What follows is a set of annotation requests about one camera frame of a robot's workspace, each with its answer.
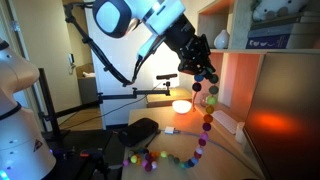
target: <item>floor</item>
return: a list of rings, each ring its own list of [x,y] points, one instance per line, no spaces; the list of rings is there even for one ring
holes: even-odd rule
[[[99,107],[88,108],[75,113],[67,121],[60,124],[60,129],[69,129],[71,131],[103,129]],[[106,148],[104,159],[110,168],[107,178],[108,180],[117,180],[121,178],[121,165],[124,156],[124,148],[125,146],[119,142],[117,135],[113,134]],[[100,180],[103,179],[103,176],[96,173],[93,179]]]

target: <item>table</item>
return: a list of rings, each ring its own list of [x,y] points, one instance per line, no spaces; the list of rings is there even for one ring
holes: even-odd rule
[[[48,141],[53,152],[61,152],[54,169],[45,180],[89,180],[95,169],[103,164],[104,150],[112,132],[106,130],[70,131],[63,139]],[[96,157],[80,157],[82,150],[95,151]]]
[[[164,94],[150,94],[147,96],[147,107],[163,107],[171,106],[175,100],[192,100],[192,95],[184,88],[173,88],[170,89],[170,96]]]
[[[177,114],[170,106],[138,109],[131,111],[129,124],[143,117],[148,117],[158,122],[160,129],[165,129],[166,126],[172,126],[175,127],[176,130],[187,131],[194,134],[200,134],[203,131],[202,114],[199,110],[195,112],[190,111],[187,114]],[[247,163],[248,161],[242,158],[240,153],[223,138],[214,126],[208,134],[211,140],[232,151],[232,153],[250,166],[250,163]],[[151,137],[147,138],[134,148],[144,146],[150,138]],[[197,137],[184,134],[169,135],[161,132],[160,135],[154,138],[149,146],[149,150],[157,152],[166,151],[185,161],[193,156],[197,146]],[[131,148],[126,148],[124,159],[127,158],[130,149]],[[200,158],[199,163],[193,168],[182,169],[175,163],[169,161],[168,158],[160,157],[158,159],[158,168],[151,172],[146,172],[141,165],[136,164],[130,164],[124,167],[122,179],[263,179],[261,171],[253,167],[250,168],[252,170],[225,150],[207,142],[207,145],[204,147],[204,154]]]

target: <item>glowing lamp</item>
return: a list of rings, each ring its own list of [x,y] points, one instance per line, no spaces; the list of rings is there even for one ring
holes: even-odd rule
[[[191,103],[186,100],[177,100],[172,103],[173,110],[179,114],[185,114],[190,111]]]

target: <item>orange bead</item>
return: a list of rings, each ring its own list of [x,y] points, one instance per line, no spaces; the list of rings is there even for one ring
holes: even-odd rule
[[[203,120],[206,123],[211,123],[213,121],[213,117],[211,116],[211,114],[206,114],[203,116]]]
[[[212,113],[214,112],[214,107],[213,107],[212,105],[208,105],[208,106],[206,107],[206,112],[207,112],[208,114],[212,114]]]

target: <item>cable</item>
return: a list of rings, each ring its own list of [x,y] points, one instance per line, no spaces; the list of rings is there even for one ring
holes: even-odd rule
[[[189,136],[194,136],[197,138],[200,138],[200,135],[192,133],[192,132],[187,132],[187,131],[181,131],[181,130],[174,130],[173,134],[183,134],[183,135],[189,135]],[[232,153],[229,149],[227,149],[226,147],[222,146],[221,144],[208,139],[208,142],[210,142],[211,144],[221,148],[222,150],[224,150],[225,152],[227,152],[228,154],[230,154],[232,157],[234,157],[235,159],[237,159],[241,164],[243,164],[246,168],[248,168],[253,174],[255,174],[257,177],[261,178],[260,175],[258,175],[250,166],[248,166],[245,162],[243,162],[237,155],[235,155],[234,153]]]
[[[152,88],[152,90],[156,89],[156,88],[157,88],[160,84],[162,84],[162,83],[163,83],[163,81],[161,81],[161,82],[160,82],[159,84],[157,84],[154,88]],[[122,109],[122,108],[124,108],[124,107],[126,107],[126,106],[129,106],[129,105],[131,105],[131,104],[137,103],[137,102],[143,100],[144,98],[146,98],[147,96],[148,96],[148,95],[145,95],[145,96],[143,96],[141,99],[139,99],[139,100],[137,100],[137,101],[133,101],[133,102],[131,102],[131,103],[125,104],[125,105],[120,106],[120,107],[118,107],[118,108],[116,108],[116,109],[113,109],[113,110],[111,110],[111,111],[109,111],[109,112],[107,112],[107,113],[105,113],[105,114],[103,114],[103,115],[90,118],[90,119],[88,119],[88,120],[82,121],[81,123],[78,123],[78,124],[75,124],[75,125],[72,125],[72,126],[63,128],[62,130],[67,130],[67,129],[70,129],[70,128],[79,126],[79,125],[81,125],[81,124],[87,123],[87,122],[89,122],[89,121],[92,121],[92,120],[94,120],[94,119],[102,118],[102,117],[104,117],[104,116],[106,116],[106,115],[108,115],[108,114],[111,114],[112,112],[115,112],[115,111],[117,111],[117,110],[119,110],[119,109]]]

